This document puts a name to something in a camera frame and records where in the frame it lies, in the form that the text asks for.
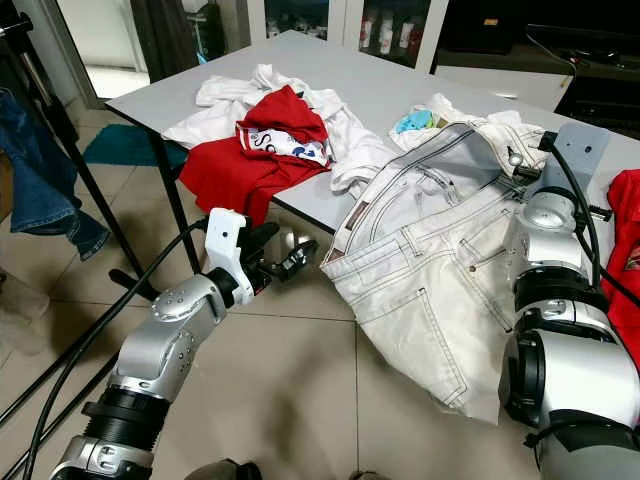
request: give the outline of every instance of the white jeans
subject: white jeans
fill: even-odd
[[[502,240],[522,191],[452,125],[378,174],[322,264],[392,366],[492,423],[515,316]]]

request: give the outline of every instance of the black table leg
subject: black table leg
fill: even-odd
[[[176,188],[176,179],[172,174],[171,164],[169,163],[169,157],[167,156],[164,140],[162,140],[159,133],[152,130],[147,129],[147,134],[149,136],[149,141],[151,142],[151,147],[153,148],[153,153],[156,157],[156,162],[158,163],[162,183],[164,183],[164,188],[167,190],[171,210],[173,210],[173,215],[176,218],[176,223],[178,224],[178,230],[183,232],[187,229],[189,224],[187,223],[187,217],[184,214],[184,209],[182,208],[182,200],[180,200],[180,195]],[[193,273],[200,273],[200,262],[198,261],[198,255],[196,254],[196,248],[193,245],[191,234],[184,237],[184,248],[187,251],[187,258],[189,259],[189,264],[191,265]]]

